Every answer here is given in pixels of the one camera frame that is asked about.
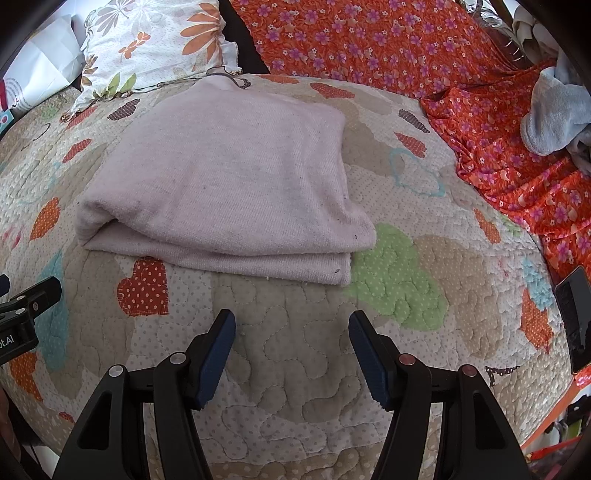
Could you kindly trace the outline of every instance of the pink folded blanket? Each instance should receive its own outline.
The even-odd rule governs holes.
[[[329,106],[206,77],[125,130],[81,195],[76,235],[183,267],[347,284],[375,230],[349,200],[344,125]]]

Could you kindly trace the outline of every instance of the white paper bag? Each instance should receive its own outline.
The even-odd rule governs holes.
[[[83,63],[69,16],[34,34],[4,76],[8,106],[15,118],[71,84],[81,74]]]

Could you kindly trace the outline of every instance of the metal screw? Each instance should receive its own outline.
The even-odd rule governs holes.
[[[400,355],[398,357],[398,360],[403,365],[409,365],[409,366],[414,365],[414,363],[417,361],[417,359],[414,356],[412,356],[410,353],[403,353],[402,355]]]
[[[112,377],[118,377],[123,373],[123,367],[121,365],[113,365],[109,368],[109,375]]]
[[[462,373],[468,377],[475,377],[478,374],[478,370],[474,365],[464,365],[462,367]]]
[[[170,356],[170,363],[174,365],[180,365],[187,359],[187,355],[182,352],[173,353]]]

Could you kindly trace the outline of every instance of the quilted bedspread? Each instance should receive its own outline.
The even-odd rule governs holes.
[[[371,399],[349,343],[348,317],[363,309],[427,365],[476,365],[523,442],[571,380],[537,239],[456,176],[453,151],[417,101],[335,80],[245,78],[253,90],[346,115],[350,197],[376,225],[376,247],[353,256],[347,287],[84,250],[73,233],[77,196],[135,118],[192,82],[97,103],[68,124],[59,116],[76,91],[64,90],[0,142],[0,265],[11,294],[49,275],[64,288],[37,319],[36,351],[0,375],[30,425],[59,451],[111,365],[155,365],[227,308],[236,314],[236,341],[214,399],[195,414],[214,478],[364,480],[391,415]],[[195,121],[203,115],[195,112]],[[434,406],[425,478],[440,414]],[[160,478],[149,409],[146,424]]]

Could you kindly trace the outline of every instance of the floral pillow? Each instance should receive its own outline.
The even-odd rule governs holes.
[[[97,100],[203,76],[212,67],[240,72],[217,0],[111,0],[85,25],[83,90],[66,118]]]

